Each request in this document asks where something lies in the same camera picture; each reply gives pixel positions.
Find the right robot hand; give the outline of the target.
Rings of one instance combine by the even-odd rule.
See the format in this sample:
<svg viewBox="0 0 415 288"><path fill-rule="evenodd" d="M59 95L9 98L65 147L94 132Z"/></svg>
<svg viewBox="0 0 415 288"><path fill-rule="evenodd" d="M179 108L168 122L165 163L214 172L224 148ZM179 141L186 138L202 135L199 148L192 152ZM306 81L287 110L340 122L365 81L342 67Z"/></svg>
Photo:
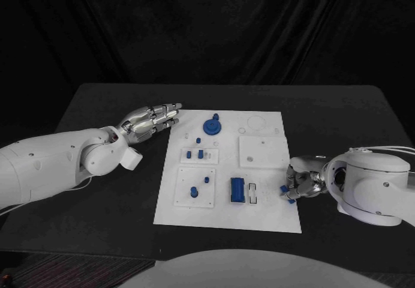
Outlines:
<svg viewBox="0 0 415 288"><path fill-rule="evenodd" d="M303 155L290 159L287 167L287 184L281 186L281 198L294 203L300 198L317 197L327 193L323 170L330 158Z"/></svg>

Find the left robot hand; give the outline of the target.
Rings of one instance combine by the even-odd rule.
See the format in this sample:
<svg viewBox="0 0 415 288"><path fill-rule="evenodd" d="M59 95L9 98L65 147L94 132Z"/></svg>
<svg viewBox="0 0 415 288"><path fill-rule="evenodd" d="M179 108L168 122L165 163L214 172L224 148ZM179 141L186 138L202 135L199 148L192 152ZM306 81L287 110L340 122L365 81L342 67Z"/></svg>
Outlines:
<svg viewBox="0 0 415 288"><path fill-rule="evenodd" d="M130 146L147 141L153 134L179 123L181 103L143 107L134 110L117 125Z"/></svg>

